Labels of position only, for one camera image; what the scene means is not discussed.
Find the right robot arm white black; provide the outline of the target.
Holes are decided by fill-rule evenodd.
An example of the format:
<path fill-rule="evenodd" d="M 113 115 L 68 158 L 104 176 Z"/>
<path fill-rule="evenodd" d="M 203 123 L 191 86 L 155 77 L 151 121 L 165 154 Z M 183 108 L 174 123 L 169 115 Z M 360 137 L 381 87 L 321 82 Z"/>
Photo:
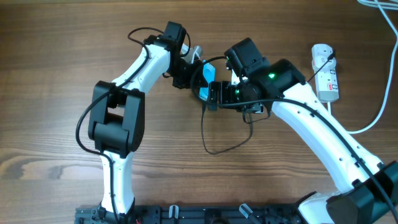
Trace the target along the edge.
<path fill-rule="evenodd" d="M 240 81 L 218 87 L 220 106 L 243 112 L 262 104 L 303 139 L 333 179 L 334 192 L 314 192 L 298 204 L 307 223 L 373 223 L 396 210 L 397 162 L 384 164 L 362 147 L 290 61 L 270 64 L 248 38 L 224 57 Z"/>

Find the smartphone with teal screen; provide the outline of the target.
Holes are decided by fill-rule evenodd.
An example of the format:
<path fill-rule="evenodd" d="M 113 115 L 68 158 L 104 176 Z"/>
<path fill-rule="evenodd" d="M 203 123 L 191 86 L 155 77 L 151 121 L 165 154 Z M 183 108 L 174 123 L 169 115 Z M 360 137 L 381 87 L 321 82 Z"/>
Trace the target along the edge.
<path fill-rule="evenodd" d="M 209 86 L 210 86 L 210 82 L 213 82 L 215 80 L 215 72 L 216 72 L 216 68 L 214 66 L 212 66 L 211 63 L 206 63 L 203 66 L 203 77 L 205 78 L 205 80 L 208 82 L 208 86 L 207 87 L 201 87 L 199 89 L 199 97 L 203 100 L 207 100 L 208 96 L 209 96 Z"/>

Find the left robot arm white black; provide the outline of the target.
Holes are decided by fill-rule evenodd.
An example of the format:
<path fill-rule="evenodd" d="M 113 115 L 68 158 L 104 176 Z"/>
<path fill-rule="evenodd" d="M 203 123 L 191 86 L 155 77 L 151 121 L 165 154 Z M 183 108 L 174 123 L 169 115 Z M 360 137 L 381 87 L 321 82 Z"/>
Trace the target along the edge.
<path fill-rule="evenodd" d="M 150 35 L 140 43 L 137 60 L 112 82 L 99 81 L 93 90 L 88 137 L 95 144 L 94 153 L 103 164 L 104 196 L 98 207 L 101 221 L 129 223 L 134 212 L 132 191 L 132 158 L 139 148 L 145 129 L 145 97 L 159 77 L 172 77 L 178 89 L 190 82 L 205 86 L 202 75 L 193 76 L 202 64 L 199 57 L 185 60 L 183 42 L 189 38 L 186 29 L 168 22 L 165 30 Z"/>

